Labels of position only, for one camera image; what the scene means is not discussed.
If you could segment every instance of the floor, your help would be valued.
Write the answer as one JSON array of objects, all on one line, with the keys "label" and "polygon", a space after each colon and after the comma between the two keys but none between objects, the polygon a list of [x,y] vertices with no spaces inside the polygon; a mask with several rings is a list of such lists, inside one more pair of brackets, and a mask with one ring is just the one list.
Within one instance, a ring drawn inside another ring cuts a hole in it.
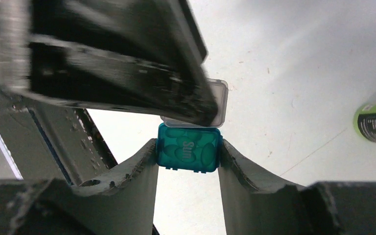
[{"label": "floor", "polygon": [[[376,0],[191,0],[209,49],[205,68],[229,83],[221,132],[288,180],[376,181],[376,143],[353,130],[376,101]],[[91,111],[119,162],[157,135],[159,117]],[[217,173],[160,169],[154,223],[165,235],[223,235]]]}]

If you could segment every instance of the teal pill compartment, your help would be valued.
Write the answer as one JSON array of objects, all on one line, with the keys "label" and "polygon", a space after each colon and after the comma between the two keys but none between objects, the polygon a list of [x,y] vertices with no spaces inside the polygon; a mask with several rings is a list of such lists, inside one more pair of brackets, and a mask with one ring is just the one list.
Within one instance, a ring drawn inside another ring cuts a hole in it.
[{"label": "teal pill compartment", "polygon": [[159,125],[157,164],[167,169],[213,172],[219,166],[222,136],[217,128],[172,128]]}]

